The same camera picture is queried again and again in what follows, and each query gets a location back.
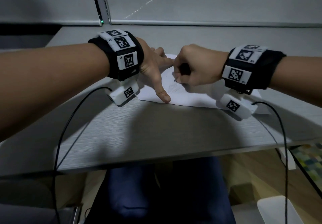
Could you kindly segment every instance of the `white paper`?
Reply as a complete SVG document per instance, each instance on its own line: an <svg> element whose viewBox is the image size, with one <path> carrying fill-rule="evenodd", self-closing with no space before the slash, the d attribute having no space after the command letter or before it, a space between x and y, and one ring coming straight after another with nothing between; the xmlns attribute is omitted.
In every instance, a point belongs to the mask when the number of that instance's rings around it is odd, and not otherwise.
<svg viewBox="0 0 322 224"><path fill-rule="evenodd" d="M167 54L167 57L175 59L176 55ZM219 103L216 104L217 100L220 99L229 88L224 86L224 80L221 79L214 84L200 85L191 87L187 84L179 84L175 81L173 76L173 66L161 71L162 86L171 97L169 104L181 105L181 106L193 106L193 107L207 107L216 109L227 109L221 106ZM155 94L154 88L151 81L141 73L138 78L139 92L136 96L139 100L152 101L157 103L163 103L162 100ZM254 89L252 96L257 97L261 100L260 93L257 89ZM255 113L269 114L267 108L259 105Z"/></svg>

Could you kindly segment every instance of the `wristband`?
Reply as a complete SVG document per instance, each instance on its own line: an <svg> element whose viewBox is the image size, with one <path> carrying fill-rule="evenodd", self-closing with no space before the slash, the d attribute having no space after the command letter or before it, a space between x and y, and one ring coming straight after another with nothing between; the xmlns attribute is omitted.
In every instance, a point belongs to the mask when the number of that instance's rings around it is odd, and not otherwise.
<svg viewBox="0 0 322 224"><path fill-rule="evenodd" d="M239 93L267 89L280 60L286 55L265 46L243 45L232 49L222 71L225 86Z"/></svg>
<svg viewBox="0 0 322 224"><path fill-rule="evenodd" d="M108 77L123 81L139 73L144 53L130 32L120 29L104 31L88 42L98 46L109 59Z"/></svg>

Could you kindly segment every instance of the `forearm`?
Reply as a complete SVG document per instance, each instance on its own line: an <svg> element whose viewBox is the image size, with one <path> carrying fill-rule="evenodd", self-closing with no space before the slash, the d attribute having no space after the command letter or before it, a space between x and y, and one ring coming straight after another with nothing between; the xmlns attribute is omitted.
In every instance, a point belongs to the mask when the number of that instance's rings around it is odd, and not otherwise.
<svg viewBox="0 0 322 224"><path fill-rule="evenodd" d="M270 88L322 107L322 58L285 57L278 64Z"/></svg>
<svg viewBox="0 0 322 224"><path fill-rule="evenodd" d="M91 43L0 54L0 141L109 74Z"/></svg>

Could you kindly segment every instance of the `floor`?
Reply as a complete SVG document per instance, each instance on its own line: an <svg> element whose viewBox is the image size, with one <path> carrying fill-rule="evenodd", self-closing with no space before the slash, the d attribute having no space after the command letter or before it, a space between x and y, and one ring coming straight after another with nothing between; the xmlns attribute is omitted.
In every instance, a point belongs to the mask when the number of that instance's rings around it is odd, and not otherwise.
<svg viewBox="0 0 322 224"><path fill-rule="evenodd" d="M256 202L259 199L284 195L285 171L284 165L274 149L220 156L224 178L229 189L232 205ZM171 164L158 165L159 172L166 174L165 169L171 169ZM96 193L104 179L105 171L95 171L84 175L70 176L69 190L73 199L83 193L81 202L83 209L81 223L85 210L91 207ZM79 178L85 182L85 187L75 187L70 184L72 179ZM62 190L63 180L57 185L58 202L62 205L68 202L68 190ZM289 172L289 199L305 224L322 223L322 199L316 193L304 174L299 170Z"/></svg>

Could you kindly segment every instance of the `desk surface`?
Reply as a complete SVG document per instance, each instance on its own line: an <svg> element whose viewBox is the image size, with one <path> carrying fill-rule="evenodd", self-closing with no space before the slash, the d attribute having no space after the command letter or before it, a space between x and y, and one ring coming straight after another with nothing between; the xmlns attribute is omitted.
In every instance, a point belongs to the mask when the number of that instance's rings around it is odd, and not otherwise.
<svg viewBox="0 0 322 224"><path fill-rule="evenodd" d="M142 37L151 47L177 54L186 44L229 51L241 43L259 43L287 55L322 56L320 28L113 26ZM48 46L84 43L103 27L63 27ZM53 169L61 131L80 100L103 79L0 144L0 177ZM260 91L279 112L288 142L312 143L322 138L322 109L280 92ZM104 91L81 106L65 134L58 170L79 172L130 161L182 159L207 154L245 152L283 144L274 115L237 121L218 109L192 108L140 101L111 104Z"/></svg>

